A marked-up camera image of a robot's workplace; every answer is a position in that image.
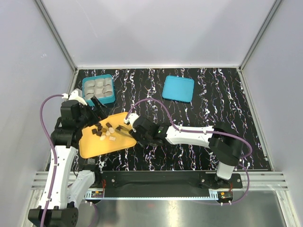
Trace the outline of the metal tongs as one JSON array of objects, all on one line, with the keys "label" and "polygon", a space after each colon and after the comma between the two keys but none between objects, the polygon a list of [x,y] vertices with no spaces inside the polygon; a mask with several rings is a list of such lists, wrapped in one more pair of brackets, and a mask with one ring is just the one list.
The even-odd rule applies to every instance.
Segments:
[{"label": "metal tongs", "polygon": [[129,133],[129,129],[127,129],[126,127],[122,126],[122,125],[118,125],[116,128],[115,128],[115,131],[117,133],[119,133],[120,135],[123,135],[123,136],[126,136],[126,137],[132,137],[131,134]]}]

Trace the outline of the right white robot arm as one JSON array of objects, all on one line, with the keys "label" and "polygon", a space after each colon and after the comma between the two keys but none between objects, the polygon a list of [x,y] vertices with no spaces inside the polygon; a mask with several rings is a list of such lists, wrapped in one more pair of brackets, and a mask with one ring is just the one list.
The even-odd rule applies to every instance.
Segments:
[{"label": "right white robot arm", "polygon": [[142,146],[186,144],[209,149],[219,161],[216,184],[223,188],[232,182],[232,173],[240,162],[244,140],[231,134],[222,123],[207,127],[156,124],[133,113],[124,119],[124,123],[131,127],[129,134]]}]

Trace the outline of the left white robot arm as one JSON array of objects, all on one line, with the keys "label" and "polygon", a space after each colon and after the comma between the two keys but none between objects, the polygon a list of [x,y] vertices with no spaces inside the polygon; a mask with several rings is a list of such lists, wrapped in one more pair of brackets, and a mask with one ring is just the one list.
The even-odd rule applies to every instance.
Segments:
[{"label": "left white robot arm", "polygon": [[51,160],[45,188],[37,208],[30,209],[28,220],[36,227],[74,227],[79,217],[79,205],[89,187],[98,187],[102,175],[93,169],[82,170],[69,184],[70,170],[82,130],[108,117],[105,106],[92,97],[93,107],[81,97],[63,94],[54,131],[43,130],[51,146]]}]

